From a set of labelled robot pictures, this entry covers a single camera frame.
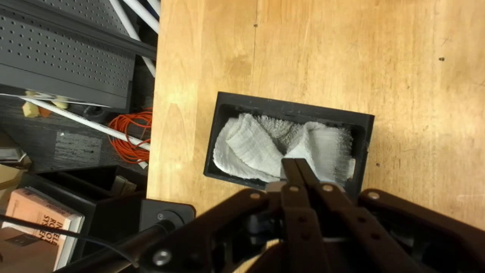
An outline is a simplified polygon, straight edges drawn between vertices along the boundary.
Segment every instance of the wire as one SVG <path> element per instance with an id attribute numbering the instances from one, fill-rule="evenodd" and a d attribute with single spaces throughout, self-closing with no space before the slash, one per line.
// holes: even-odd
<path id="1" fill-rule="evenodd" d="M 123 257 L 124 257 L 126 260 L 129 260 L 132 265 L 136 265 L 136 263 L 138 263 L 129 253 L 126 253 L 126 251 L 123 251 L 121 248 L 115 246 L 115 245 L 111 243 L 109 240 L 104 240 L 104 239 L 100 239 L 100 237 L 85 236 L 85 234 L 82 234 L 82 233 L 76 233 L 76 231 L 71 231 L 71 230 L 56 228 L 56 227 L 50 227 L 50 225 L 32 222 L 32 221 L 24 221 L 24 219 L 14 218 L 14 216 L 7 216 L 7 215 L 3 215 L 3 213 L 0 213 L 0 219 L 9 221 L 9 222 L 14 222 L 14 224 L 20 224 L 20 225 L 26 225 L 26 227 L 30 227 L 30 228 L 38 228 L 38 230 L 61 233 L 61 234 L 65 234 L 65 236 L 77 237 L 77 239 L 80 239 L 80 240 L 86 240 L 86 242 L 91 242 L 91 243 L 97 243 L 97 245 L 106 246 L 106 248 L 112 249 L 114 253 L 123 256 Z"/>
<path id="2" fill-rule="evenodd" d="M 126 134 L 138 130 L 139 137 L 144 142 L 150 142 L 150 130 L 151 130 L 151 110 L 141 110 L 135 113 L 123 113 L 109 121 L 109 127 L 123 131 Z M 129 163 L 148 162 L 150 151 L 139 146 L 139 143 L 133 143 L 132 140 L 120 140 L 115 137 L 109 137 L 111 145 L 118 152 L 118 155 Z"/>

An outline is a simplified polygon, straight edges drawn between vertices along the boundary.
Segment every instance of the black metal bracket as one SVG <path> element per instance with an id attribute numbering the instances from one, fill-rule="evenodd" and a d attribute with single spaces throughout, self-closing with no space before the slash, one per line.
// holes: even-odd
<path id="1" fill-rule="evenodd" d="M 279 190 L 244 189 L 161 239 L 144 271 L 485 271 L 485 231 L 377 189 L 358 204 L 285 160 Z M 267 240 L 279 242 L 264 251 Z"/>

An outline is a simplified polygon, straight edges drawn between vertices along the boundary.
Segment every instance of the black cable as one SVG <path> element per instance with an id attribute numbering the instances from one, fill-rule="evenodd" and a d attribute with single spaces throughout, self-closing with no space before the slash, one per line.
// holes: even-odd
<path id="1" fill-rule="evenodd" d="M 86 242 L 91 242 L 91 243 L 97 243 L 97 245 L 106 246 L 106 248 L 112 249 L 114 253 L 123 256 L 126 260 L 129 260 L 132 265 L 136 266 L 136 260 L 130 254 L 127 254 L 126 251 L 123 251 L 121 248 L 115 246 L 114 243 L 111 243 L 111 242 L 108 242 L 104 239 L 94 237 L 94 236 L 85 236 L 82 233 L 76 233 L 76 231 L 64 230 L 64 228 L 56 228 L 56 227 L 50 227 L 50 225 L 32 222 L 32 221 L 24 221 L 24 219 L 7 216 L 7 215 L 3 215 L 3 213 L 0 213 L 0 219 L 9 221 L 9 222 L 14 222 L 14 224 L 20 224 L 20 225 L 26 225 L 26 227 L 30 227 L 30 228 L 38 228 L 38 230 L 67 234 L 67 236 L 74 236 L 74 237 L 77 237 L 80 240 L 86 240 Z"/>

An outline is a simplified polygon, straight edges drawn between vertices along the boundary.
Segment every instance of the white cloth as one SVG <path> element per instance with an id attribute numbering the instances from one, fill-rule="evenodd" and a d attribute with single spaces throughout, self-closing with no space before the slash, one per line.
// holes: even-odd
<path id="1" fill-rule="evenodd" d="M 283 157 L 305 157 L 320 180 L 344 181 L 353 174 L 350 148 L 345 128 L 241 113 L 217 136 L 214 163 L 232 175 L 274 181 L 285 178 Z"/>

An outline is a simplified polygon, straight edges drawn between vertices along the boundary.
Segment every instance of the cardboard box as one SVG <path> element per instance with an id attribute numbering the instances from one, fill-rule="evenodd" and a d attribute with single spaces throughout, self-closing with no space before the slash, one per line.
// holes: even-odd
<path id="1" fill-rule="evenodd" d="M 4 213 L 11 192 L 18 186 L 24 171 L 0 163 L 0 212 Z"/>
<path id="2" fill-rule="evenodd" d="M 17 228 L 0 228 L 0 271 L 50 273 L 56 253 L 54 243 Z"/>

